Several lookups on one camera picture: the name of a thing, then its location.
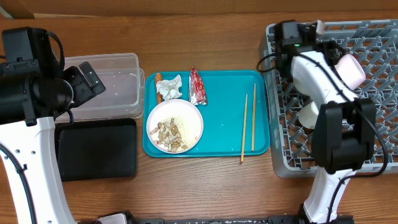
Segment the pink bowl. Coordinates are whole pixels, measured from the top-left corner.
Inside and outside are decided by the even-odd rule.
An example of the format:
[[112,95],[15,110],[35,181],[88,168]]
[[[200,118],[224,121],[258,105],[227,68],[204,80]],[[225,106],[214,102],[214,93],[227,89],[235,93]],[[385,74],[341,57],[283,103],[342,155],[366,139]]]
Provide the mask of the pink bowl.
[[355,90],[366,79],[362,66],[350,54],[342,56],[335,65],[335,69],[350,90]]

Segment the white paper cup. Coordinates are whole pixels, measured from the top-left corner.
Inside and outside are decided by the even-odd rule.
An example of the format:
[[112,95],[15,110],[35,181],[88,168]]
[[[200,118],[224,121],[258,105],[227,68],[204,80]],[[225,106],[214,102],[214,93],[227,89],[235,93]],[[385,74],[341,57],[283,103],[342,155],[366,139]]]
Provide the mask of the white paper cup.
[[298,113],[298,120],[302,126],[307,129],[314,129],[319,110],[314,102],[309,103],[307,106],[303,107]]

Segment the white paper napkin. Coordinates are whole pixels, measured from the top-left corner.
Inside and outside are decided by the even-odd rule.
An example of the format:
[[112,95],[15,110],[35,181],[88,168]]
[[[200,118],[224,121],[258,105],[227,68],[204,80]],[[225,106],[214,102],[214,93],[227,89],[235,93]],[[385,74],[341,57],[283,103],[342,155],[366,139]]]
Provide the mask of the white paper napkin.
[[162,80],[158,82],[160,87],[160,93],[163,100],[171,100],[180,98],[182,93],[180,92],[180,87],[182,86],[182,79],[180,75],[177,75],[172,80]]

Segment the red foil snack wrapper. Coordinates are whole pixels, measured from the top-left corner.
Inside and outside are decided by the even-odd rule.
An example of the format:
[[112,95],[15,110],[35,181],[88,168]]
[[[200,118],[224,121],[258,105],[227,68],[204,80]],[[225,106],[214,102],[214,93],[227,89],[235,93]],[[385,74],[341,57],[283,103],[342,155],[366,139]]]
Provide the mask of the red foil snack wrapper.
[[204,82],[194,67],[189,76],[189,101],[195,106],[208,104]]

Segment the white bowl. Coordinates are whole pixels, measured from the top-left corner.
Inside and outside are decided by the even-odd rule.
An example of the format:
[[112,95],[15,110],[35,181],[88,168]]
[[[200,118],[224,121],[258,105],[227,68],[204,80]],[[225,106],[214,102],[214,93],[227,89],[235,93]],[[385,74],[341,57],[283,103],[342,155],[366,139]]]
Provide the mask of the white bowl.
[[310,84],[311,79],[308,75],[296,75],[293,76],[293,83],[295,88],[303,95],[310,96]]

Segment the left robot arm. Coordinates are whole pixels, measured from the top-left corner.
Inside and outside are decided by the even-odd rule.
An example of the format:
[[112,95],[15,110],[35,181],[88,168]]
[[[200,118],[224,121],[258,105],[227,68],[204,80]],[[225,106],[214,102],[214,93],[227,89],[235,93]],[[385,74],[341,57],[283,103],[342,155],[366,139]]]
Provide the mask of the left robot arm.
[[73,223],[55,153],[55,120],[105,86],[88,62],[66,67],[40,28],[2,32],[1,160],[19,223]]

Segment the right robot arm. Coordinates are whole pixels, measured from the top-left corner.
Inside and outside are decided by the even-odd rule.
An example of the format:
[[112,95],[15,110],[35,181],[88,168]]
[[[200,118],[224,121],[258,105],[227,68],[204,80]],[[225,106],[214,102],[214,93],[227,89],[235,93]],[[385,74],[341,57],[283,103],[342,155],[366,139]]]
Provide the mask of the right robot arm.
[[269,223],[352,223],[352,217],[337,215],[338,205],[349,181],[361,178],[359,170],[373,156],[374,143],[382,141],[376,105],[354,92],[366,77],[362,66],[335,41],[318,42],[324,30],[321,21],[274,26],[271,70],[292,79],[298,92],[312,100],[299,120],[312,129],[317,171],[299,213],[269,217]]

